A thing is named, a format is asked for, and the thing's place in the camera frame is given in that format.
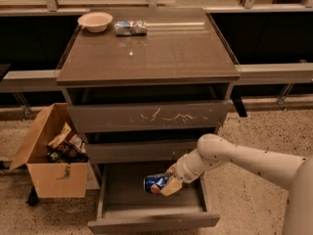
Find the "cabinet top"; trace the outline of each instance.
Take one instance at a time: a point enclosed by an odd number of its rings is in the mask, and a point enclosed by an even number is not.
[[[238,79],[203,9],[119,8],[107,30],[82,28],[58,76],[60,85],[199,83]],[[117,36],[114,23],[147,22],[147,35]]]

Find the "blue can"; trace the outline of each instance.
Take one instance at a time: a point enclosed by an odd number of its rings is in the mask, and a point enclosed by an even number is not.
[[[170,173],[149,175],[144,178],[144,189],[148,193],[159,194],[170,178]]]

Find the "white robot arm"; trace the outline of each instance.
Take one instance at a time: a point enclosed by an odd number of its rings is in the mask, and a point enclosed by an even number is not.
[[[171,195],[182,183],[191,183],[205,171],[233,163],[289,190],[284,235],[313,234],[313,160],[234,145],[214,135],[202,136],[197,149],[169,170],[172,178],[161,193]]]

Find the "cardboard box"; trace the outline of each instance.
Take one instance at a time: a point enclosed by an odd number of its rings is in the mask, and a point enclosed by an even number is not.
[[[39,198],[82,198],[87,188],[99,189],[89,163],[70,164],[69,175],[67,164],[48,163],[46,145],[61,132],[65,121],[74,129],[67,104],[53,104],[43,109],[11,163],[10,169],[27,165]]]

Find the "speckled floor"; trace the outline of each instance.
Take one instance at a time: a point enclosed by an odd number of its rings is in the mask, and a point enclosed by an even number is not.
[[[287,101],[286,112],[269,101],[257,102],[245,101],[246,118],[230,112],[219,134],[239,145],[307,157],[313,154],[311,98]],[[1,160],[13,157],[37,110],[22,122],[20,109],[1,109]],[[204,178],[212,210],[221,214],[216,227],[140,234],[281,234],[286,190],[233,164],[206,172]],[[26,169],[1,175],[0,185],[0,234],[91,234],[87,222],[95,220],[99,191],[88,191],[84,199],[41,199],[30,207],[25,203],[32,186]]]

